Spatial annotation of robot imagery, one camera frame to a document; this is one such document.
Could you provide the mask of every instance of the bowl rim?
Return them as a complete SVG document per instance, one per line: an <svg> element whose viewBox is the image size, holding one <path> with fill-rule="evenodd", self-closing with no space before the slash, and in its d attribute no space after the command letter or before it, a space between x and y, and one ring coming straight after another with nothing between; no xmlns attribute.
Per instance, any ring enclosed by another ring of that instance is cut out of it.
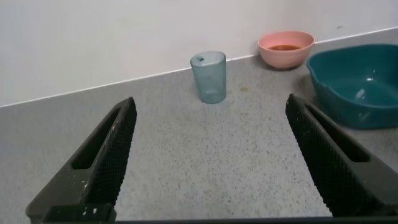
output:
<svg viewBox="0 0 398 224"><path fill-rule="evenodd" d="M338 49L331 49L331 50L326 50L326 51L322 51L322 52L318 52L316 54L311 55L307 62L306 62L306 66L307 68L310 70L310 76L318 83L320 84L322 87L329 89L335 96L337 96L338 98L341 98L342 100L354 104L354 105L358 105L358 106L365 106L368 108L373 108L373 109L398 109L398 104L397 105L372 105L369 103L358 103L355 102L353 100L351 100L348 97L345 97L343 95L341 95L340 93L338 93L336 90L334 90L333 88L330 88L327 84L321 82L318 78L317 75L314 71L314 69L312 68L312 66L310 65L311 60L314 57L318 57L319 55L328 53L328 52L334 52L334 51L339 51L339 50L346 50L346 49L354 49L354 48L358 48L358 47L364 47L364 46L378 46L378 45L384 45L384 46L393 46L393 47L398 47L398 45L396 44L360 44L360 45L354 45L354 46L349 46L349 47L342 47L342 48L338 48Z"/></svg>
<svg viewBox="0 0 398 224"><path fill-rule="evenodd" d="M309 35L310 37L312 37L312 42L311 42L311 44L309 44L309 45L307 45L307 46L305 46L305 47L302 47L302 48L300 48L300 49L295 49L295 50L272 50L272 49L268 49L268 48L265 48L265 47L261 46L260 41L261 41L262 39L264 39L265 37L268 37L268 36L274 35L274 34L284 33L284 32L299 32L299 33L302 33L302 34ZM263 34L262 36L260 36L259 40L257 41L257 44L258 44L258 46L259 46L261 49L268 50L268 51L270 51L270 52L278 52L278 53L281 53L281 54L288 54L288 53L290 53L290 52L298 52L298 51L306 50L306 49L312 47L312 46L315 44L315 37L314 37L313 35L307 33L307 32L303 32L303 31L299 31L299 30L273 31L273 32L269 32L269 33L267 33L267 34Z"/></svg>

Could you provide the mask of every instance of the translucent blue cup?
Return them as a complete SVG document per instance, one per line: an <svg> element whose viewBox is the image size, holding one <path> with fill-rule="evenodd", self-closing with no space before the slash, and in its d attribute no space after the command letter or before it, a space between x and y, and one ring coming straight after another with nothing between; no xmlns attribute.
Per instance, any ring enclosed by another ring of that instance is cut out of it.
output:
<svg viewBox="0 0 398 224"><path fill-rule="evenodd" d="M199 99L219 103L226 97L226 62L223 52L203 52L193 56L191 66Z"/></svg>

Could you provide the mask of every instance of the cup rim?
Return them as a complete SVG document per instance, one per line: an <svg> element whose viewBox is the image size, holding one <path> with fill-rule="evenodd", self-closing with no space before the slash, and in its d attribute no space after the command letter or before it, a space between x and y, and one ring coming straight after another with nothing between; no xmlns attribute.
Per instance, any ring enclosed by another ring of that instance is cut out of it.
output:
<svg viewBox="0 0 398 224"><path fill-rule="evenodd" d="M264 38L266 38L266 37L268 37L268 36L270 36L270 35L280 34L280 33L284 33L284 32L299 32L299 33L308 35L308 36L310 36L310 37L312 38L312 42L311 42L311 44L308 44L308 45L305 46L305 47L302 47L302 48L300 48L300 49L295 49L295 50L272 50L272 49L265 48L265 47L263 47L263 46L260 44L260 41L261 41L262 39L264 39ZM303 31L299 31L299 30L284 30L284 31L270 32L270 33L267 33L267 34L262 35L262 36L259 38L259 40L257 41L257 44L258 44L258 46L259 46L261 49L268 50L268 51L270 51L270 52L278 52L278 53L280 53L280 54L288 54L289 52L298 52L298 51L306 50L306 49L312 47L312 46L315 44L315 38L314 38L313 35L311 35L311 34L309 34L309 33L307 33L307 32L303 32Z"/></svg>
<svg viewBox="0 0 398 224"><path fill-rule="evenodd" d="M223 52L217 51L217 50L208 50L208 51L200 52L200 53L194 55L194 56L191 58L191 60L190 60L191 67L205 67L205 66L208 66L208 65L198 65L198 64L194 64L194 63L193 63L193 60L195 60L197 57L199 57L201 54L204 54L204 53L206 53L206 54L208 54L208 53L214 53L214 54L218 54L218 55L222 56L222 57L220 57L219 60L214 61L214 62L211 63L210 65L216 65L216 64L219 64L219 63L221 63L221 62L226 61L226 55L225 55Z"/></svg>

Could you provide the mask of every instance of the bowl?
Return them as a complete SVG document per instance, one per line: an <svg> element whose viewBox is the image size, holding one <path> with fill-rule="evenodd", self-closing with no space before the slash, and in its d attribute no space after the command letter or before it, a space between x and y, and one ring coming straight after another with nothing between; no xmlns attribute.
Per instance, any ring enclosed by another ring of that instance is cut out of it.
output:
<svg viewBox="0 0 398 224"><path fill-rule="evenodd" d="M307 61L323 110L354 129L398 126L398 45L368 44L312 55Z"/></svg>
<svg viewBox="0 0 398 224"><path fill-rule="evenodd" d="M296 67L302 64L310 54L315 43L312 35L300 31L283 31L267 34L259 40L262 59L278 69ZM278 45L296 46L297 50L272 50Z"/></svg>

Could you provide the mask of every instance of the white wall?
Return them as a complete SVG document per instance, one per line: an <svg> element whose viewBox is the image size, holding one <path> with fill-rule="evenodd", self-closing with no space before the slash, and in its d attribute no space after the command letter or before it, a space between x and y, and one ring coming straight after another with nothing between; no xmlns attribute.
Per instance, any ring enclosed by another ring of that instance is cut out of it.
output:
<svg viewBox="0 0 398 224"><path fill-rule="evenodd" d="M256 54L271 30L320 40L398 26L396 0L2 0L0 105Z"/></svg>

